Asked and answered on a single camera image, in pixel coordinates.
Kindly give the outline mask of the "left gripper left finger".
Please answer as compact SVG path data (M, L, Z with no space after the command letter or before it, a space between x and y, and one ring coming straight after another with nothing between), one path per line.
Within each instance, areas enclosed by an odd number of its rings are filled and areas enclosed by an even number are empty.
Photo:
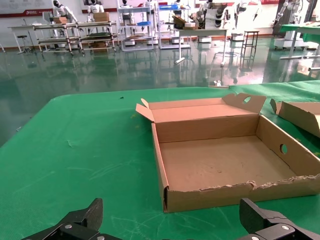
M99 231L103 222L103 200L95 198L84 209L70 211L56 225L25 237L26 240L111 240Z

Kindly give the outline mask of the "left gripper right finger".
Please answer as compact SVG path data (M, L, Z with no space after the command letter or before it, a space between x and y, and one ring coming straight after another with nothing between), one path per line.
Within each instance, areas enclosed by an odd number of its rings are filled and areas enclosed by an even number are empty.
M247 235L241 240L320 240L320 235L294 224L278 211L258 207L248 198L239 202L239 219Z

